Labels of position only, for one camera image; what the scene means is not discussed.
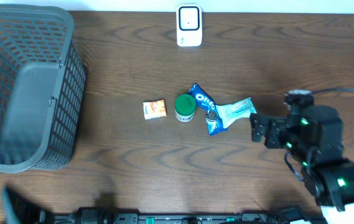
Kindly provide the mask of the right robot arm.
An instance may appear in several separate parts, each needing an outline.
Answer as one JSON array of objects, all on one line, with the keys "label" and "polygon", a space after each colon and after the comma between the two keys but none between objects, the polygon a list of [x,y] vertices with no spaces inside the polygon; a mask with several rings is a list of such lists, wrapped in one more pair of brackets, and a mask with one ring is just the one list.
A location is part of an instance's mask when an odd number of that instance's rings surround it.
[{"label": "right robot arm", "polygon": [[253,113],[252,140],[268,149],[286,149],[301,165],[291,169],[321,208],[335,210],[338,221],[354,222],[354,162],[343,155],[343,122],[329,106],[298,106],[285,117]]}]

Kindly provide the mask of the pale green wipes packet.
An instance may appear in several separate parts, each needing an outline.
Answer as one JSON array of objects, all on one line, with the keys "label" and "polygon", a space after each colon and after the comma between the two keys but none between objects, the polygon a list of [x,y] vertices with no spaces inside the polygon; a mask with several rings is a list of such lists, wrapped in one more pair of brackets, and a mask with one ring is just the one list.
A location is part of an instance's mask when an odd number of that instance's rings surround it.
[{"label": "pale green wipes packet", "polygon": [[216,105],[216,109],[224,128],[228,128],[237,119],[249,118],[251,113],[257,113],[250,97],[234,104]]}]

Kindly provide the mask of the orange snack packet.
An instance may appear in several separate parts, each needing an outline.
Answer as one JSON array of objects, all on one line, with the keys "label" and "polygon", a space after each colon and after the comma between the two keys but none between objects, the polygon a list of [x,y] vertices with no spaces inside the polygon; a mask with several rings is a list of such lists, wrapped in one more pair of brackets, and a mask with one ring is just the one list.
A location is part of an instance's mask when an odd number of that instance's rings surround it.
[{"label": "orange snack packet", "polygon": [[147,101],[143,103],[144,119],[155,119],[167,116],[165,100]]}]

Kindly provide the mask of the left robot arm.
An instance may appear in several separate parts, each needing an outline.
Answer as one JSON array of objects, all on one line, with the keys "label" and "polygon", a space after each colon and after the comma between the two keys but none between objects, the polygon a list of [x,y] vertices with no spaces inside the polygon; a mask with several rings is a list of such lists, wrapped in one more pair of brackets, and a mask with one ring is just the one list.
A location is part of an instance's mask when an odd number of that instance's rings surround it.
[{"label": "left robot arm", "polygon": [[1,198],[6,223],[114,223],[114,215],[105,208],[80,207],[73,213],[53,213],[27,200],[10,187],[4,187],[2,189]]}]

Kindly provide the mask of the green lid white jar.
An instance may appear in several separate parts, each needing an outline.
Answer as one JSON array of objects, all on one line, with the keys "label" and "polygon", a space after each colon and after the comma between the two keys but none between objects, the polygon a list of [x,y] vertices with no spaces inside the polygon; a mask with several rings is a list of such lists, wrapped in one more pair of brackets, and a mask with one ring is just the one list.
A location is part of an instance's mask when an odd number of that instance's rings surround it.
[{"label": "green lid white jar", "polygon": [[196,101],[192,96],[180,95],[175,100],[175,117],[181,122],[189,122],[195,116],[196,107]]}]

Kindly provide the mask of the blue Oreo cookie pack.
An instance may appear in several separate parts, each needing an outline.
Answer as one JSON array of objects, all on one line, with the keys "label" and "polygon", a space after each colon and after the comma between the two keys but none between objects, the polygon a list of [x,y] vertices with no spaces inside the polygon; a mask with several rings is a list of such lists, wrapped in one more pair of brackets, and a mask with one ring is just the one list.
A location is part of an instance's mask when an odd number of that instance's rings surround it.
[{"label": "blue Oreo cookie pack", "polygon": [[228,130],[228,128],[223,127],[223,122],[218,114],[214,100],[197,83],[192,85],[188,94],[195,99],[199,108],[207,112],[205,121],[210,136]]}]

